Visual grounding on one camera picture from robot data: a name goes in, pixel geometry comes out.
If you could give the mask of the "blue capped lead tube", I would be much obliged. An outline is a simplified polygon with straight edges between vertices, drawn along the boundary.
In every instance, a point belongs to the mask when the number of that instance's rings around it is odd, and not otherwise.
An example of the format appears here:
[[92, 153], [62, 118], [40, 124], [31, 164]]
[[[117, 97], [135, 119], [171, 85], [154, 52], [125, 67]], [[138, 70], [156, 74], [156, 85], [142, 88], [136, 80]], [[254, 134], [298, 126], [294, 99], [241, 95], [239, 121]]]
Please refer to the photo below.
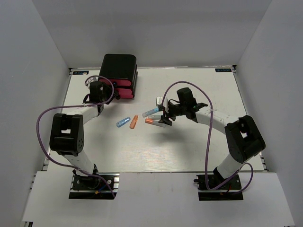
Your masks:
[[158, 107], [156, 107], [156, 108], [154, 108], [154, 109], [151, 109], [151, 110], [149, 110], [149, 111], [144, 112], [144, 113], [142, 114], [142, 117], [145, 118], [145, 117], [150, 116], [150, 115], [152, 115], [152, 114], [155, 114], [155, 113], [157, 113], [157, 112], [159, 112], [159, 108], [158, 108]]

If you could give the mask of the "pink bottom drawer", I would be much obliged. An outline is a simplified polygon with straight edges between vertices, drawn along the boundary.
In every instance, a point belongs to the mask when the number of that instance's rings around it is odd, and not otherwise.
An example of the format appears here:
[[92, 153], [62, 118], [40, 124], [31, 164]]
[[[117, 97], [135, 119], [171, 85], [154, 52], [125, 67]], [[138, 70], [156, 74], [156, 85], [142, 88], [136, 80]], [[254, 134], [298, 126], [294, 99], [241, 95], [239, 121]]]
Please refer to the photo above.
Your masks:
[[115, 93], [120, 95], [120, 99], [133, 99], [133, 91], [127, 88], [116, 88]]

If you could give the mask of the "pink drawer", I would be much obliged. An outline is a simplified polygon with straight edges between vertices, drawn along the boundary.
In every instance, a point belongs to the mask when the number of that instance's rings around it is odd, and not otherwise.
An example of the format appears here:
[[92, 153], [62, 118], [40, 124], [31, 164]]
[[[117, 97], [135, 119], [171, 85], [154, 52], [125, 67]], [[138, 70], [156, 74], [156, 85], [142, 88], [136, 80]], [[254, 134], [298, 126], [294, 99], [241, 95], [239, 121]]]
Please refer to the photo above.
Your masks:
[[99, 79], [99, 81], [104, 82], [108, 85], [110, 85], [109, 82], [111, 82], [113, 85], [116, 85], [117, 87], [130, 87], [132, 85], [131, 81], [123, 80], [123, 79]]
[[115, 93], [120, 95], [120, 99], [133, 99], [133, 91], [127, 88], [116, 88]]

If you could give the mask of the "green capped lead tube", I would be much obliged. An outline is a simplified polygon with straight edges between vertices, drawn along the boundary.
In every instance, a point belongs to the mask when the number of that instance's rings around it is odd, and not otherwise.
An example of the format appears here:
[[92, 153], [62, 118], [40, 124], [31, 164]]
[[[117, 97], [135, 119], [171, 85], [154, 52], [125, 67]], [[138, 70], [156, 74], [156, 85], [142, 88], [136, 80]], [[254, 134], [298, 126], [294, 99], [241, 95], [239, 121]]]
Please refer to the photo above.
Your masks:
[[161, 115], [149, 115], [148, 119], [152, 119], [152, 120], [160, 120], [161, 119]]

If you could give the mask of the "pink top drawer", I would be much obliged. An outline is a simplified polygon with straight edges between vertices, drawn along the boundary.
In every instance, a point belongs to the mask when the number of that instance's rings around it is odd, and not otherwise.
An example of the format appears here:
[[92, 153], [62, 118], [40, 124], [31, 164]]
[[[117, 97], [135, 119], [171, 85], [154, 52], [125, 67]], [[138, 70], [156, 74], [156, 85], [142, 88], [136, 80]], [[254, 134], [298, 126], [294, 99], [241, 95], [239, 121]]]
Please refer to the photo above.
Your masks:
[[117, 87], [130, 87], [132, 85], [131, 81], [123, 80], [123, 79], [99, 79], [99, 81], [104, 82], [108, 85], [110, 85], [109, 82], [111, 82], [113, 85], [116, 85]]

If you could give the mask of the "orange capped lead tube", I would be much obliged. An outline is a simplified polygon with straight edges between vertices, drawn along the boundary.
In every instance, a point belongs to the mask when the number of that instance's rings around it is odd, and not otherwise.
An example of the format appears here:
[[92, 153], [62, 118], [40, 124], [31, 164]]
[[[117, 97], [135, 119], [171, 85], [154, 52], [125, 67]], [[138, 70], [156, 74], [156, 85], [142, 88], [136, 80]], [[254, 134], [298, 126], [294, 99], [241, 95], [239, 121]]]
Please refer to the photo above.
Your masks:
[[166, 127], [166, 124], [164, 123], [159, 123], [156, 120], [153, 119], [145, 119], [145, 123], [150, 124], [150, 125], [154, 125], [154, 126], [158, 126], [158, 127]]

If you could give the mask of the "blue translucent lead case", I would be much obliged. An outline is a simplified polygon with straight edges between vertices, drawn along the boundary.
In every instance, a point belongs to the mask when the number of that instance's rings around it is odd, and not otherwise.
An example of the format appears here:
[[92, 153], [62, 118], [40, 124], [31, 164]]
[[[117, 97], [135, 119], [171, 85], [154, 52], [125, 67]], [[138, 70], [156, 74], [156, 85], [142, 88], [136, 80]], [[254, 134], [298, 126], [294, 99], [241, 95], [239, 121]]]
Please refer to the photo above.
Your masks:
[[122, 127], [123, 125], [125, 125], [126, 123], [128, 123], [129, 121], [130, 121], [130, 117], [126, 117], [126, 118], [124, 118], [124, 119], [118, 121], [118, 122], [116, 123], [116, 126], [117, 126], [118, 128], [120, 128], [120, 127]]

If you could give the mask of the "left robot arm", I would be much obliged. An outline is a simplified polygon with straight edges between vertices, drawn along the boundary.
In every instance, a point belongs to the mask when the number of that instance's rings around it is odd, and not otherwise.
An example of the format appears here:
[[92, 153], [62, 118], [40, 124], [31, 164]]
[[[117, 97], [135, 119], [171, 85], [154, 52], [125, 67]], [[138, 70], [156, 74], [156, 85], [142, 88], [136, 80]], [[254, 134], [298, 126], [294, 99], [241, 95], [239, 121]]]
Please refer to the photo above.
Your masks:
[[99, 186], [97, 167], [84, 151], [84, 125], [98, 117], [119, 93], [114, 84], [94, 81], [89, 84], [84, 106], [69, 113], [57, 113], [53, 117], [49, 146], [52, 151], [67, 159], [75, 167], [76, 174], [85, 175], [84, 183], [94, 189]]

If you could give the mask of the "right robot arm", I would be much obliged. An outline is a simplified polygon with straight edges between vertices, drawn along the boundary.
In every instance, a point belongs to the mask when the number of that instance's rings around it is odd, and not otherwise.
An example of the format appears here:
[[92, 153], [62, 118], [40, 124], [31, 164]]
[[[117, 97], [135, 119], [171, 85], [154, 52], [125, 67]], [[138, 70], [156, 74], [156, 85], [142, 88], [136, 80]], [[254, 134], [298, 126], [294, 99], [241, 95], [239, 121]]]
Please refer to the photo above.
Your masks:
[[226, 188], [231, 183], [231, 176], [266, 147], [257, 125], [249, 115], [233, 117], [216, 111], [205, 103], [198, 103], [188, 87], [179, 89], [177, 95], [177, 101], [157, 97], [156, 105], [163, 111], [160, 123], [171, 126], [177, 116], [185, 116], [224, 134], [229, 154], [214, 169], [213, 175], [214, 184], [218, 188]]

